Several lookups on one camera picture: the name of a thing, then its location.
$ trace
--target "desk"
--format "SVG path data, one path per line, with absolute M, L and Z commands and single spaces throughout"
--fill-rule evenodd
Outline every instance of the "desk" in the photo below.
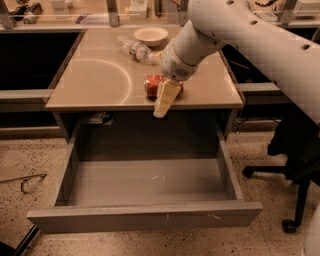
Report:
M 165 28 L 169 39 L 180 30 Z M 185 82 L 168 118 L 154 120 L 143 80 L 159 66 L 114 48 L 135 29 L 86 31 L 46 105 L 68 141 L 60 189 L 52 208 L 27 217 L 47 233 L 249 225 L 262 206 L 244 201 L 226 149 L 242 101 L 219 53 Z M 115 112 L 113 123 L 88 124 L 95 111 Z

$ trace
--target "white bowl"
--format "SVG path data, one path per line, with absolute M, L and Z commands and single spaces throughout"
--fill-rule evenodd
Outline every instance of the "white bowl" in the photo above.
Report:
M 160 27 L 143 27 L 134 31 L 134 37 L 148 47 L 159 46 L 168 36 L 168 31 Z

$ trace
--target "countertop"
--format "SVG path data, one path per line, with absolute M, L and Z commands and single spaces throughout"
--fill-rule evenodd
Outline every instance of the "countertop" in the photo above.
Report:
M 181 29 L 163 26 L 169 36 L 154 52 L 161 51 Z M 160 74 L 159 65 L 132 60 L 116 49 L 119 34 L 134 38 L 138 27 L 88 28 L 46 108 L 50 111 L 153 110 L 146 96 L 144 78 Z M 200 64 L 184 82 L 184 92 L 171 109 L 239 108 L 240 96 L 217 52 Z

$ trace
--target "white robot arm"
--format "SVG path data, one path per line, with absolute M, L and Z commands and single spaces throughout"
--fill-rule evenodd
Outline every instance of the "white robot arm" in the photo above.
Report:
M 320 125 L 320 46 L 259 19 L 241 0 L 189 0 L 190 20 L 163 51 L 162 73 L 187 80 L 230 44 Z

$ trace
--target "floor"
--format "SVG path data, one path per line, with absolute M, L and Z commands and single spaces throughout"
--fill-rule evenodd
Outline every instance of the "floor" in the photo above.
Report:
M 263 211 L 249 227 L 175 231 L 90 234 L 44 234 L 39 232 L 25 255 L 301 255 L 311 216 L 320 201 L 320 189 L 311 185 L 303 224 L 294 234 L 285 234 L 281 220 L 294 217 L 297 187 L 281 175 L 246 179 L 247 165 L 282 165 L 285 157 L 267 155 L 274 126 L 239 126 L 227 145 L 246 201 L 259 201 Z M 17 247 L 32 227 L 26 219 L 31 209 L 46 208 L 55 178 L 64 161 L 66 142 L 57 129 L 0 130 L 0 180 L 39 173 L 43 181 L 30 181 L 24 194 L 20 182 L 0 184 L 0 241 Z

